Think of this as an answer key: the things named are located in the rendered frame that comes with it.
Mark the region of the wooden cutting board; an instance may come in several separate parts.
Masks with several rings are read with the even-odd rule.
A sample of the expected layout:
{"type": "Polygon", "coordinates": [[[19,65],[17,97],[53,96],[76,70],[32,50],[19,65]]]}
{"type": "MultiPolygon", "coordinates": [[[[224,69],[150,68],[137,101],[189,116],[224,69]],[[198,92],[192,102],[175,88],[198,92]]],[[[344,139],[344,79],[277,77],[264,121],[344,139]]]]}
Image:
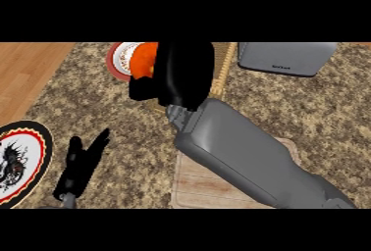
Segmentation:
{"type": "Polygon", "coordinates": [[[171,206],[178,209],[268,209],[183,153],[177,154],[171,206]]]}

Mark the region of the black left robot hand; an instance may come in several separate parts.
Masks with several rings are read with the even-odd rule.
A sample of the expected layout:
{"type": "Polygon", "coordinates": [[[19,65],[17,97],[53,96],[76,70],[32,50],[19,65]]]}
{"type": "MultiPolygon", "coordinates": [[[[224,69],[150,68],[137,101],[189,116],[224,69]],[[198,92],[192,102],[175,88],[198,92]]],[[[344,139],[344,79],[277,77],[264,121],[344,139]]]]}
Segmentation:
{"type": "Polygon", "coordinates": [[[81,138],[70,137],[65,157],[66,167],[51,193],[56,200],[62,200],[66,194],[81,196],[110,141],[109,134],[110,131],[104,129],[87,149],[82,148],[81,138]]]}

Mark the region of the black-rimmed dragon plate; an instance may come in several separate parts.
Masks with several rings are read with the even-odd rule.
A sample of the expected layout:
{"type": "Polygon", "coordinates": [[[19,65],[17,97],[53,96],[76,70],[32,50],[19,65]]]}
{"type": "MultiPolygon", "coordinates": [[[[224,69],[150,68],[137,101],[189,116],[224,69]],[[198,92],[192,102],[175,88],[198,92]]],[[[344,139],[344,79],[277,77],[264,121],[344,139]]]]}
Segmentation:
{"type": "Polygon", "coordinates": [[[0,209],[11,209],[31,194],[51,159],[51,134],[35,121],[0,126],[0,209]]]}

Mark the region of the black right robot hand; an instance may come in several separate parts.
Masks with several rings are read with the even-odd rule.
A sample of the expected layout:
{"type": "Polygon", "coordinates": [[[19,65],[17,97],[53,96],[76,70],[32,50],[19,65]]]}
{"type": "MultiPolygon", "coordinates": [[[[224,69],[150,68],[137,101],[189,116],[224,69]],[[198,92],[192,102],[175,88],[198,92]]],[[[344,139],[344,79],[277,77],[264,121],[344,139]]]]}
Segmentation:
{"type": "Polygon", "coordinates": [[[158,99],[164,107],[177,105],[195,112],[209,92],[214,48],[208,41],[161,41],[153,76],[128,81],[128,97],[135,101],[158,99]]]}

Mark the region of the grey appliance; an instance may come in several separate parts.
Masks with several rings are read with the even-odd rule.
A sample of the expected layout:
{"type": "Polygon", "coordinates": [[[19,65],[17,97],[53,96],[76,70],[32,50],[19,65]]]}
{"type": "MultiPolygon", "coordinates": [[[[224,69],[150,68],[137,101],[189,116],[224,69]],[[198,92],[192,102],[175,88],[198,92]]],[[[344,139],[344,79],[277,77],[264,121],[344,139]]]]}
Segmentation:
{"type": "Polygon", "coordinates": [[[335,46],[335,42],[239,42],[237,65],[251,71],[314,76],[335,46]]]}

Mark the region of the red and white plate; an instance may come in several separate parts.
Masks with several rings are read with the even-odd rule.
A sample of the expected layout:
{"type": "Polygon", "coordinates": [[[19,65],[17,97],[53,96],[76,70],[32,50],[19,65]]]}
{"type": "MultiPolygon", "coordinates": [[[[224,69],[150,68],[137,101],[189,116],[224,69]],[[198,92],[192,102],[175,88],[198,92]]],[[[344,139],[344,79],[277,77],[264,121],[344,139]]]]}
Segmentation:
{"type": "Polygon", "coordinates": [[[130,81],[130,58],[138,45],[140,42],[116,42],[107,52],[107,70],[110,75],[122,81],[130,81]]]}

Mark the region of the orange squash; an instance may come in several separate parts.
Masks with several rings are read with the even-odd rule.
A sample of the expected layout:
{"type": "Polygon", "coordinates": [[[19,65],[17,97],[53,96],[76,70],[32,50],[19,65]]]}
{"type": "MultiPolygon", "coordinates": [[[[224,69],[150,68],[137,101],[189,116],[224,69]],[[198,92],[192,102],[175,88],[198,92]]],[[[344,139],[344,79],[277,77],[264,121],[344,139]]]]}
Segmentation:
{"type": "Polygon", "coordinates": [[[144,42],[135,47],[128,62],[130,74],[134,79],[140,79],[144,76],[152,76],[156,59],[156,49],[156,42],[144,42]]]}

